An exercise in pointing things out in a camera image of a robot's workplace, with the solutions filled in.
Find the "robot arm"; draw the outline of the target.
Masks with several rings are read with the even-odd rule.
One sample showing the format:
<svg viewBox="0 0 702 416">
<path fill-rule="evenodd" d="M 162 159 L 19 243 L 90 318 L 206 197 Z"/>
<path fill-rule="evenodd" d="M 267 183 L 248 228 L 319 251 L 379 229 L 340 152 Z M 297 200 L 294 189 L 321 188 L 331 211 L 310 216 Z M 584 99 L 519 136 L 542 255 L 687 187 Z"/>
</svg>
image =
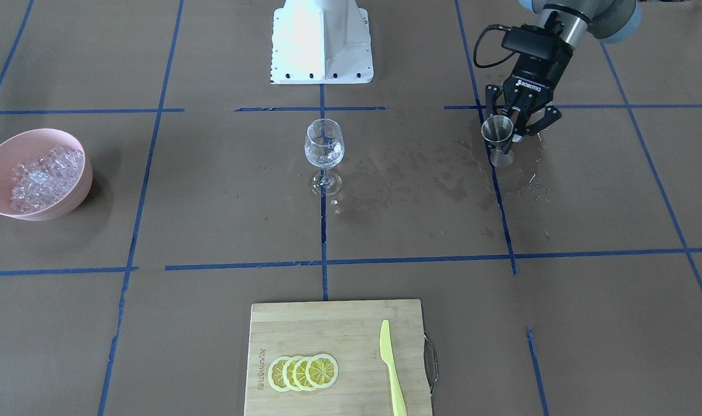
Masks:
<svg viewBox="0 0 702 416">
<path fill-rule="evenodd" d="M 617 44 L 638 29 L 643 13 L 636 1 L 522 1 L 538 17 L 533 25 L 493 24 L 502 31 L 501 46 L 517 56 L 509 77 L 489 84 L 485 105 L 489 117 L 512 122 L 514 134 L 535 135 L 561 113 L 552 105 L 556 88 L 584 35 L 603 44 Z"/>
</svg>

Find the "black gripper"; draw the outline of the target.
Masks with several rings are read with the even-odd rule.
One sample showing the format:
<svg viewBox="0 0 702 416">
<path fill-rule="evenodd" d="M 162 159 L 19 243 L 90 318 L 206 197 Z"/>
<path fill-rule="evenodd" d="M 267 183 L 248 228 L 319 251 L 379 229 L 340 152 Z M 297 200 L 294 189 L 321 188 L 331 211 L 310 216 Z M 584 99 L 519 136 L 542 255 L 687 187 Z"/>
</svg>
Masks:
<svg viewBox="0 0 702 416">
<path fill-rule="evenodd" d="M 504 92 L 502 115 L 515 119 L 514 113 L 529 119 L 543 109 L 539 120 L 524 127 L 522 135 L 537 135 L 562 118 L 562 112 L 552 102 L 558 82 L 572 58 L 572 50 L 559 49 L 548 58 L 540 58 L 525 51 L 512 52 L 518 55 L 517 62 L 502 86 L 488 84 L 485 87 L 485 122 L 501 116 L 497 103 Z"/>
</svg>

